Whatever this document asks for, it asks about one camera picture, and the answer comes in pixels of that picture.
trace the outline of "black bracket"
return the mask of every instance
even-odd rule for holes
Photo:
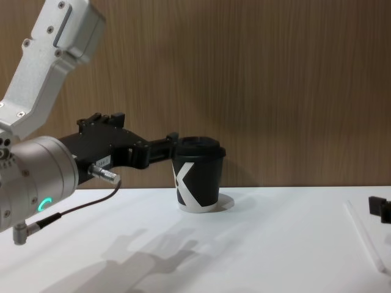
[[[382,223],[391,224],[391,201],[381,197],[370,197],[369,213],[380,216]]]
[[[60,141],[75,157],[79,170],[79,184],[91,179],[91,164],[109,170],[114,167],[145,169],[150,164],[171,159],[178,142],[178,133],[148,141],[123,128],[125,114],[110,116],[95,113],[77,121],[79,132]]]

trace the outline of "screw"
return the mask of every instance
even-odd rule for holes
[[[54,55],[56,57],[60,57],[62,55],[62,51],[61,50],[56,50],[56,52],[54,52]]]
[[[22,176],[23,176],[23,177],[28,177],[28,176],[30,176],[30,171],[29,171],[29,170],[22,170]]]

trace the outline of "black object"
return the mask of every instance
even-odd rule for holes
[[[172,159],[178,202],[190,212],[217,203],[225,149],[210,137],[179,139]]]
[[[124,113],[110,117],[96,113],[78,120],[78,133],[60,139],[75,157],[79,184],[93,178],[88,172],[91,164],[106,170],[122,166],[145,169],[151,163],[172,158],[178,141],[176,132],[149,142],[124,129],[124,122]]]
[[[44,229],[44,227],[52,224],[53,222],[57,221],[61,217],[62,217],[62,214],[57,212],[53,215],[50,215],[49,217],[46,217],[42,220],[37,221],[36,224],[39,226],[40,229]]]
[[[382,223],[391,224],[391,201],[381,197],[370,197],[369,213],[380,216]]]

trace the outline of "green light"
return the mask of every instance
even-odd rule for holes
[[[47,203],[51,203],[51,202],[52,202],[51,197],[46,197],[46,198],[39,204],[38,212],[42,212],[42,211],[45,209],[43,206],[46,205]]]

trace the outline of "metal connector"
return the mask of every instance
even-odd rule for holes
[[[15,243],[15,245],[26,244],[27,237],[38,232],[40,229],[41,228],[36,223],[29,226],[26,225],[26,222],[16,224],[13,227],[13,243]]]
[[[99,178],[99,179],[102,179],[108,183],[111,183],[113,185],[116,185],[118,184],[118,182],[121,180],[121,176],[118,175],[118,174],[115,174],[113,172],[110,172],[109,170],[105,170],[101,167],[98,167],[96,166],[95,164],[92,164],[90,167],[89,167],[89,170],[88,170],[89,174],[96,177],[96,178]]]

